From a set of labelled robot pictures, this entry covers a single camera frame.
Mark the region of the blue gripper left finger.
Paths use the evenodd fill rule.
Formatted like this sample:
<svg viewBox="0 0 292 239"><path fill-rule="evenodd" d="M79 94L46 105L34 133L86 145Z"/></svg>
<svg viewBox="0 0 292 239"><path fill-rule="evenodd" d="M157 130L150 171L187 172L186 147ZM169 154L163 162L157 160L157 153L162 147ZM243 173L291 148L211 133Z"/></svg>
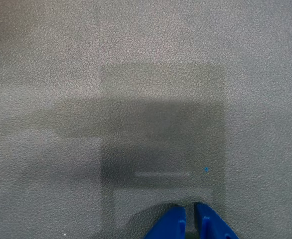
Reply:
<svg viewBox="0 0 292 239"><path fill-rule="evenodd" d="M172 207L158 219L145 239L184 239L185 227L184 207Z"/></svg>

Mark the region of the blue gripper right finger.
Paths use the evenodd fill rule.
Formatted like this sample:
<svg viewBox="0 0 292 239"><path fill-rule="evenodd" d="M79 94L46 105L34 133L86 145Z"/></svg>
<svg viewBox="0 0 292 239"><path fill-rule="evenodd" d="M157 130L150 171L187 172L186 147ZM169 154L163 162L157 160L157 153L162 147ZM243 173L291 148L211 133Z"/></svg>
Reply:
<svg viewBox="0 0 292 239"><path fill-rule="evenodd" d="M207 204L196 203L194 210L201 239L238 239L228 224Z"/></svg>

